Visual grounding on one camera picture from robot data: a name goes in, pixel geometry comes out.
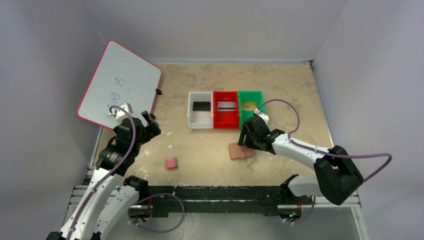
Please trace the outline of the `red plastic bin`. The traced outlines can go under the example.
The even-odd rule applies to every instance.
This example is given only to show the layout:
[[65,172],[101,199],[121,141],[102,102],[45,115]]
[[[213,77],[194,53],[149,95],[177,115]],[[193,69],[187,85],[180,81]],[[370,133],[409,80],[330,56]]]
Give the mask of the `red plastic bin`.
[[[233,109],[219,109],[219,103],[231,104]],[[213,127],[215,129],[238,129],[240,125],[239,98],[237,91],[213,92]]]

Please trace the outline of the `aluminium frame rail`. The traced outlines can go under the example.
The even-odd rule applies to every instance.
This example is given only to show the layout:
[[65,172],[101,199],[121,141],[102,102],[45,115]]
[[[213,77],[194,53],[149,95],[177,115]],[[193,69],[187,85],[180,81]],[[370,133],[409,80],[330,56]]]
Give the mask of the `aluminium frame rail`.
[[[84,195],[85,191],[87,190],[87,185],[75,185],[73,187],[71,197],[68,202],[68,207],[76,207],[80,200],[82,199],[82,196]],[[206,197],[201,197],[200,199],[194,199],[194,200],[188,200],[188,202],[252,202],[252,200],[231,200],[231,199],[207,199]],[[335,205],[331,202],[329,202],[327,199],[325,199],[323,196],[317,196],[315,198],[315,207],[318,208],[361,208],[361,201],[358,194],[354,194],[353,196],[350,196],[345,200],[345,202],[342,205]]]

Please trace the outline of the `black card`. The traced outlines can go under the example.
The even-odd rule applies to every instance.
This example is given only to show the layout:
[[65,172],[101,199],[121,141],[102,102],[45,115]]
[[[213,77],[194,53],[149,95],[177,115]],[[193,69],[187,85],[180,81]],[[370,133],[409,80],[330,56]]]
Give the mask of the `black card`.
[[194,101],[192,104],[192,110],[198,112],[210,112],[211,102],[210,101]]

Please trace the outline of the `silver striped card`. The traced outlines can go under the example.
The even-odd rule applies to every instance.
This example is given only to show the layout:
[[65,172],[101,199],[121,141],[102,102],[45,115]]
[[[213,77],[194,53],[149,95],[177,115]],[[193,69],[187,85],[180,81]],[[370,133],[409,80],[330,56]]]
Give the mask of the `silver striped card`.
[[218,101],[216,103],[217,112],[231,112],[236,110],[236,103],[234,101]]

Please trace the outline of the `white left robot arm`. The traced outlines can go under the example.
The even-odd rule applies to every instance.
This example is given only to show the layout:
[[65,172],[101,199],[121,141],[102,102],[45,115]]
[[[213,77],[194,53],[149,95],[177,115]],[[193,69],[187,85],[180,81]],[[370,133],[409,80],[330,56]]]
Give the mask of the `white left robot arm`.
[[155,116],[141,113],[147,125],[119,106],[113,116],[119,123],[113,128],[115,136],[98,154],[96,168],[76,209],[59,231],[50,232],[49,240],[102,240],[108,226],[113,226],[124,209],[132,204],[142,205],[149,199],[147,181],[135,176],[124,182],[123,193],[107,202],[112,191],[135,162],[143,144],[161,134]]

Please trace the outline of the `pink eraser block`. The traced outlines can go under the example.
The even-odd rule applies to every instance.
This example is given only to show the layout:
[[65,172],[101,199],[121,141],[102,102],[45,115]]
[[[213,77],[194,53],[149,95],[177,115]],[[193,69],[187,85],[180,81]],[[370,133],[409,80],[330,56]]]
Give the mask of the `pink eraser block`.
[[165,160],[165,167],[167,170],[177,169],[179,167],[178,158],[168,158]]

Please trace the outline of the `brown leather card holder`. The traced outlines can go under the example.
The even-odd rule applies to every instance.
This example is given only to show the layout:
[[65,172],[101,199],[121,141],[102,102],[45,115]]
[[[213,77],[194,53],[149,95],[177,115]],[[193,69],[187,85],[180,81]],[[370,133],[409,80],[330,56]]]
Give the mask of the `brown leather card holder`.
[[246,160],[255,156],[255,150],[246,146],[240,146],[237,143],[228,145],[229,156],[231,160]]

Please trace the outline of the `green plastic bin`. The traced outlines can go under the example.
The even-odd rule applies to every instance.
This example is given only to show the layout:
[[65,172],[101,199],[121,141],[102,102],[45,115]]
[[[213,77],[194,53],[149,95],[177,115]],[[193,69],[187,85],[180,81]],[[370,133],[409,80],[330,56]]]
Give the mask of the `green plastic bin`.
[[242,102],[256,102],[257,107],[264,103],[263,93],[261,91],[238,91],[238,106],[239,106],[239,128],[242,128],[243,123],[254,115],[254,111],[242,111]]

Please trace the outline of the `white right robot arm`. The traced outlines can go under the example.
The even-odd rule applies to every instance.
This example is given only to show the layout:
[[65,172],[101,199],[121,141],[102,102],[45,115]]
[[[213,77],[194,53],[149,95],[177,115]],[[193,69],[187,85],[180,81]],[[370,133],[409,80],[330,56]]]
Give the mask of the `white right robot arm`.
[[310,196],[340,206],[365,181],[343,147],[318,147],[290,138],[283,130],[270,130],[259,115],[243,123],[237,144],[287,157],[314,171],[313,176],[293,174],[281,184],[280,196],[288,204]]

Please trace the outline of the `gold card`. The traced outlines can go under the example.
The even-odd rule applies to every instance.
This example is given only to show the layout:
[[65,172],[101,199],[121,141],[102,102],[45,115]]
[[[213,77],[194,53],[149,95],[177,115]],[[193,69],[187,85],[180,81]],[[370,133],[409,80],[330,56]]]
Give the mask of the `gold card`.
[[244,101],[241,103],[241,110],[244,112],[254,111],[257,108],[257,103],[254,101]]

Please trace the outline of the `white plastic bin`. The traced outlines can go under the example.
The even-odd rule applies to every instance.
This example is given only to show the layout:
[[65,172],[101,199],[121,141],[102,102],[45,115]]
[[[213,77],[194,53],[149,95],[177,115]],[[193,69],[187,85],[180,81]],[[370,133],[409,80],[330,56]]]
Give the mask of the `white plastic bin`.
[[213,92],[189,91],[187,126],[189,129],[213,129]]

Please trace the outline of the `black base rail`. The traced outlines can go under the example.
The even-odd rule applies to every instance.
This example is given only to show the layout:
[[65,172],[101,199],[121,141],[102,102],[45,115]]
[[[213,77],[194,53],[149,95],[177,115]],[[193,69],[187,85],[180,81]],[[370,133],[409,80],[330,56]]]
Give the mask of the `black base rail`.
[[313,202],[311,197],[291,196],[280,185],[262,186],[172,186],[148,188],[154,217],[170,213],[261,214],[288,217],[299,206]]

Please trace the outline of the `pink framed whiteboard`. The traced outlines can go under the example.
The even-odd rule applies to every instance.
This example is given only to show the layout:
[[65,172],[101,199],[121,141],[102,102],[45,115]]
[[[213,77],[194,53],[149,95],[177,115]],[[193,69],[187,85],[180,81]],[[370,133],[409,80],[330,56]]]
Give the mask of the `pink framed whiteboard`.
[[120,43],[110,40],[78,105],[83,120],[113,129],[112,105],[131,105],[134,117],[153,112],[162,71]]

